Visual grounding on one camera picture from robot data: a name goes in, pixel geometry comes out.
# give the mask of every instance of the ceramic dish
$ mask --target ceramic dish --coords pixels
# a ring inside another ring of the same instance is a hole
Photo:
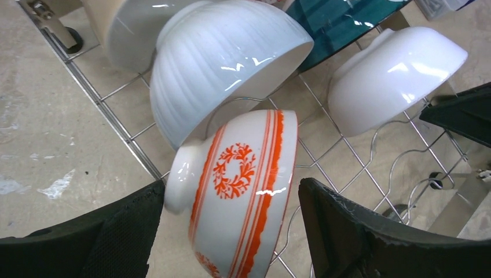
[[[162,29],[151,79],[152,111],[174,149],[206,138],[211,113],[236,97],[264,98],[312,49],[309,34],[272,5],[258,1],[201,1]],[[210,123],[212,134],[257,101],[230,103]]]
[[[314,49],[298,68],[304,72],[375,28],[410,1],[406,0],[294,0],[288,15],[315,41]]]
[[[381,125],[454,74],[467,52],[427,27],[384,30],[334,74],[329,114],[344,136]]]
[[[189,240],[212,277],[265,277],[290,192],[297,124],[293,111],[252,111],[178,150],[164,206],[188,212]]]
[[[82,0],[90,25],[112,65],[146,71],[165,23],[197,0]]]

